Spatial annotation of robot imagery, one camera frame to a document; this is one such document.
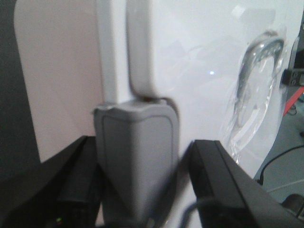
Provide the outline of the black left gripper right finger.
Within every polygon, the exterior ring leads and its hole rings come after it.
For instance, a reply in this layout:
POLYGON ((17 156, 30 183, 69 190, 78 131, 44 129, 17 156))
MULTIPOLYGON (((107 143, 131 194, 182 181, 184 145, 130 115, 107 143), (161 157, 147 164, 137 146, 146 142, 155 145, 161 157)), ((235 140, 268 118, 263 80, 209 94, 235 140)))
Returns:
POLYGON ((204 228, 302 228, 304 223, 248 176, 219 141, 195 140, 189 148, 189 174, 204 228))

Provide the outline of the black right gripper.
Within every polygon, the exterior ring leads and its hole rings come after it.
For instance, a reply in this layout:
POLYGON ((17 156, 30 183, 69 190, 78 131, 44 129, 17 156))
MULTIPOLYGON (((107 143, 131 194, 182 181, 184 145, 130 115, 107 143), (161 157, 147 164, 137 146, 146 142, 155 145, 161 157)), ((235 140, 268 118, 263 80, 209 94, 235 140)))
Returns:
POLYGON ((281 82, 286 86, 303 86, 304 69, 285 69, 282 75, 281 82))

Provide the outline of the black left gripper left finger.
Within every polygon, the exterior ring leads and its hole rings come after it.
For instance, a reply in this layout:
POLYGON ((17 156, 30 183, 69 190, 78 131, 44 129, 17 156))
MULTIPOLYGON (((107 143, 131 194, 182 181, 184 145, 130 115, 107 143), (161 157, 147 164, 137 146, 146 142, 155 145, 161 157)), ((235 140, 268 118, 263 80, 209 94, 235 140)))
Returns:
POLYGON ((0 184, 2 228, 94 228, 102 199, 95 137, 0 184))

